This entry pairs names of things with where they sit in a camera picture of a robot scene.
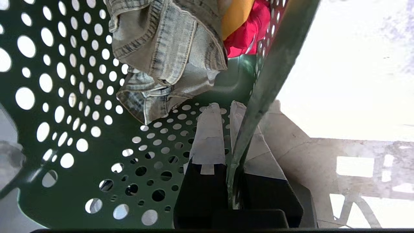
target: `black object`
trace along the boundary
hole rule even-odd
[[[214,165],[214,175],[201,175],[201,165],[188,164],[174,208],[174,226],[210,229],[216,211],[227,209],[227,166]]]
[[[264,230],[289,228],[284,212],[272,210],[223,210],[213,216],[213,229]]]
[[[287,180],[245,173],[241,176],[241,196],[245,209],[281,209],[289,227],[299,227],[303,208]]]

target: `circular hole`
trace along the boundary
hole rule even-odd
[[[135,170],[135,175],[143,176],[143,175],[145,175],[146,172],[147,172],[147,168],[144,167],[144,166],[141,166],[141,167],[139,167]]]
[[[69,94],[69,106],[74,107],[76,104],[76,95],[74,93]]]
[[[118,196],[113,195],[113,196],[111,197],[110,201],[111,201],[111,202],[114,202],[114,201],[116,201],[117,199],[118,199]]]
[[[188,104],[186,104],[186,105],[184,105],[181,109],[182,109],[182,110],[184,110],[184,111],[188,111],[188,110],[190,110],[190,109],[191,109],[191,106],[190,106],[190,105],[188,105]]]
[[[165,191],[162,189],[157,189],[152,193],[152,199],[156,202],[162,201],[165,198]]]
[[[181,124],[175,124],[175,125],[173,125],[173,129],[175,129],[175,130],[181,129]]]
[[[124,169],[124,164],[123,163],[116,163],[116,164],[112,165],[112,167],[111,167],[111,171],[113,173],[120,173],[120,172],[122,172],[123,169]]]
[[[107,125],[110,125],[110,124],[112,124],[112,117],[110,117],[110,116],[105,116],[105,117],[104,117],[104,119],[103,119],[103,121],[104,121]]]
[[[112,43],[112,37],[111,37],[110,35],[106,36],[106,42],[107,42],[108,44],[111,44],[111,43]]]
[[[112,82],[114,82],[116,80],[116,72],[115,71],[111,71],[109,72],[109,80],[111,80]]]
[[[178,162],[178,157],[177,156],[170,156],[169,158],[168,158],[168,162],[169,163],[171,163],[171,164],[174,164],[174,163],[177,163]]]
[[[62,158],[60,159],[60,165],[63,168],[70,168],[72,167],[73,163],[75,162],[75,160],[73,159],[73,156],[69,153],[66,153],[62,156]]]
[[[37,140],[39,142],[43,142],[46,140],[47,136],[49,135],[50,126],[48,123],[43,122],[37,128]]]
[[[58,106],[55,110],[55,120],[57,123],[62,122],[65,116],[65,109],[62,106]]]
[[[107,100],[107,101],[105,102],[105,108],[106,108],[107,110],[110,110],[110,109],[112,108],[112,102],[111,102],[111,101],[109,101],[109,100]]]
[[[158,213],[153,209],[149,209],[145,211],[141,217],[142,224],[146,226],[154,225],[157,220],[158,220]]]
[[[47,103],[44,103],[42,106],[42,109],[44,112],[48,112],[49,111],[49,105]]]
[[[83,20],[85,21],[85,23],[90,24],[92,21],[91,14],[89,14],[88,12],[85,12],[83,14]]]
[[[49,93],[52,91],[53,82],[52,82],[52,78],[48,74],[44,73],[40,75],[39,84],[40,84],[40,88],[44,92]]]
[[[117,105],[115,107],[115,112],[118,114],[122,114],[124,112],[124,109],[120,105]]]
[[[70,76],[70,84],[72,84],[73,86],[75,86],[75,84],[76,84],[76,78],[75,78],[74,75]]]
[[[106,18],[106,11],[104,9],[101,9],[99,11],[99,17],[101,17],[101,19],[105,19]]]
[[[164,133],[167,133],[168,132],[168,129],[167,128],[163,128],[159,132],[162,133],[162,134],[164,134]]]
[[[142,125],[141,127],[140,127],[140,130],[141,131],[148,131],[148,129],[149,129],[149,127],[148,126],[146,126],[146,125]]]
[[[99,112],[94,111],[92,113],[92,119],[95,120],[95,121],[97,121],[99,119]]]
[[[66,77],[66,67],[62,62],[59,62],[56,68],[58,76],[62,79]]]
[[[2,62],[2,65],[0,65],[0,72],[7,72],[8,69],[6,69],[5,67],[7,65],[9,65],[9,68],[11,67],[11,60],[10,60],[10,64],[8,64],[7,59],[4,58],[4,56],[1,53],[2,53],[2,48],[0,48],[0,57],[3,59],[3,62]],[[24,77],[30,78],[31,73],[30,73],[29,68],[23,67],[22,68],[22,74],[23,74]]]
[[[141,138],[138,137],[138,136],[135,136],[135,137],[132,138],[132,142],[133,143],[140,143],[141,142]]]
[[[27,87],[21,87],[16,91],[16,103],[24,110],[30,110],[34,106],[34,94]]]
[[[170,152],[170,148],[168,148],[168,147],[164,147],[164,148],[161,149],[161,153],[163,153],[163,154],[168,154],[169,152]]]
[[[91,134],[92,136],[94,136],[95,138],[99,137],[101,135],[101,129],[97,126],[92,127],[91,129]]]
[[[185,115],[184,113],[181,113],[180,115],[178,115],[177,117],[179,120],[184,120],[187,118],[187,115]]]
[[[131,164],[136,164],[137,162],[138,162],[138,159],[137,158],[133,158],[130,161]]]
[[[161,169],[162,167],[163,167],[162,162],[158,161],[158,162],[154,163],[154,168],[155,169]]]
[[[144,151],[144,150],[146,150],[148,148],[148,146],[147,145],[141,145],[140,147],[138,147],[138,150],[140,150],[140,151]]]
[[[23,23],[26,26],[31,27],[31,18],[30,18],[30,16],[28,14],[26,14],[26,13],[22,13],[21,17],[22,17]]]
[[[100,95],[96,95],[94,98],[94,102],[96,105],[99,105],[101,103],[101,96]]]
[[[157,140],[155,140],[152,144],[153,144],[154,146],[159,146],[159,145],[161,145],[161,143],[162,143],[162,140],[161,140],[161,139],[157,139]]]
[[[147,135],[147,138],[148,138],[148,139],[151,139],[151,138],[153,138],[153,137],[155,137],[155,134],[154,134],[154,133],[149,133],[149,134]]]
[[[99,198],[92,198],[85,204],[85,210],[89,214],[97,213],[102,208],[102,201]]]
[[[113,94],[113,87],[112,87],[112,86],[109,86],[109,87],[106,89],[106,93],[107,93],[108,95],[112,95],[112,94]]]
[[[145,154],[146,159],[152,159],[154,157],[155,157],[155,153],[152,151],[149,151],[148,153]]]
[[[27,36],[20,36],[17,39],[17,47],[20,52],[28,58],[33,58],[36,54],[36,47],[33,41]]]
[[[136,185],[136,184],[130,184],[125,189],[125,194],[127,196],[134,196],[137,193],[138,193],[138,185]]]
[[[100,65],[99,66],[99,72],[101,73],[101,74],[105,74],[106,73],[106,66],[105,65]]]
[[[85,30],[85,29],[82,29],[82,31],[81,31],[81,37],[82,37],[82,39],[83,39],[84,41],[87,41],[87,40],[88,40],[88,37],[89,37],[89,35],[88,35],[88,31],[87,31],[87,30]]]
[[[169,141],[174,141],[176,138],[177,138],[177,137],[176,137],[175,135],[171,134],[171,135],[169,135],[169,136],[168,136],[168,138],[167,138],[167,139],[168,139]]]
[[[58,181],[58,174],[54,170],[48,171],[42,179],[42,185],[45,188],[50,188]]]
[[[165,171],[161,173],[161,180],[163,181],[169,181],[173,177],[173,174],[169,171]]]
[[[87,151],[88,150],[88,142],[83,138],[79,139],[76,143],[76,149],[78,149],[78,151],[80,151],[80,152]]]
[[[187,136],[187,134],[188,134],[187,130],[181,131],[181,133],[180,133],[180,135],[183,136],[183,137]]]
[[[86,3],[88,4],[88,7],[95,8],[96,6],[96,0],[87,0]]]
[[[58,23],[58,31],[62,37],[66,37],[66,26],[62,23]]]
[[[78,128],[79,123],[80,123],[80,119],[78,117],[73,121],[73,127],[72,127],[73,131],[75,131]]]
[[[94,67],[96,65],[96,58],[94,56],[89,57],[89,64]]]
[[[113,218],[117,220],[124,219],[129,212],[129,207],[127,204],[120,204],[113,210]]]
[[[184,144],[182,143],[182,142],[177,142],[175,145],[174,145],[174,147],[175,147],[175,149],[181,149],[181,148],[183,148],[183,146],[184,146]]]
[[[48,28],[44,27],[44,28],[42,28],[42,30],[40,32],[40,35],[41,35],[42,40],[45,43],[45,45],[47,45],[49,47],[52,47],[52,45],[53,45],[53,34],[52,34],[52,32]]]
[[[47,6],[43,7],[43,15],[47,20],[52,20],[52,12]]]
[[[66,138],[67,138],[67,132],[64,132],[61,136],[60,136],[60,138],[59,138],[59,141],[58,141],[58,146],[62,146],[63,145],[63,143],[66,141]]]
[[[131,156],[133,153],[134,151],[132,149],[125,149],[122,151],[122,156],[128,157],[128,156]]]
[[[159,127],[162,126],[162,123],[161,122],[155,122],[153,126],[154,126],[154,128],[159,128]]]
[[[99,43],[98,43],[98,41],[93,40],[93,41],[92,41],[92,49],[96,51],[96,50],[98,50],[98,48],[99,48]]]
[[[102,25],[100,25],[100,24],[95,24],[94,31],[95,31],[95,34],[96,34],[97,36],[100,36],[100,35],[102,35],[102,33],[103,33],[104,29],[102,28]]]
[[[126,75],[128,73],[128,65],[123,64],[122,67],[121,67],[121,71],[124,75]]]

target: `clothing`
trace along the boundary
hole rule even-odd
[[[265,37],[270,22],[269,7],[268,1],[255,0],[247,21],[224,41],[229,58],[256,54],[257,42]]]
[[[223,16],[221,31],[226,40],[244,22],[246,22],[255,0],[233,0]]]
[[[114,56],[131,66],[117,93],[149,124],[209,90],[227,69],[217,0],[106,0]]]

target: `sunlight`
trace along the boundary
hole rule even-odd
[[[372,177],[374,172],[374,158],[337,157],[338,175]]]

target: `perforated basket wall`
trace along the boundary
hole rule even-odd
[[[127,66],[114,59],[102,0],[0,0],[0,102],[27,157],[0,194],[20,188],[19,206],[49,228],[171,228],[197,116],[222,107],[227,161],[229,106],[247,104],[286,6],[255,56],[229,60],[214,90],[149,126],[115,92]]]

